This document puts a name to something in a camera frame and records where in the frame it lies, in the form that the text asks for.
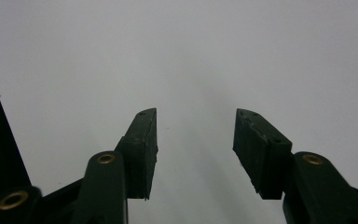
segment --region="bolt hole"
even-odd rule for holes
[[[7,195],[0,201],[0,210],[9,210],[24,203],[28,198],[27,191],[20,190]]]
[[[107,164],[107,163],[110,163],[110,162],[114,161],[115,158],[116,157],[114,155],[104,154],[104,155],[98,157],[97,161],[100,164]]]
[[[322,161],[322,159],[320,159],[319,157],[314,156],[314,155],[304,155],[303,159],[304,159],[304,161],[307,161],[314,165],[321,165],[324,163],[324,161]]]

